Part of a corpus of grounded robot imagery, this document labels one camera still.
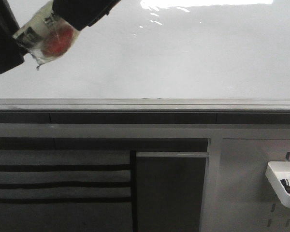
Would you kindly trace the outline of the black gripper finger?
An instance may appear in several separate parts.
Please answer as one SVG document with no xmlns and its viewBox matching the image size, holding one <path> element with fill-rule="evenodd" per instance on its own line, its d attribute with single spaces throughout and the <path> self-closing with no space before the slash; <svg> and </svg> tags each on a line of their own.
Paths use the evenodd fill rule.
<svg viewBox="0 0 290 232">
<path fill-rule="evenodd" d="M 52 10 L 78 31 L 97 23 L 120 0 L 54 0 Z"/>
<path fill-rule="evenodd" d="M 0 0 L 0 74 L 24 63 L 26 51 L 13 38 L 18 30 L 8 1 Z"/>
</svg>

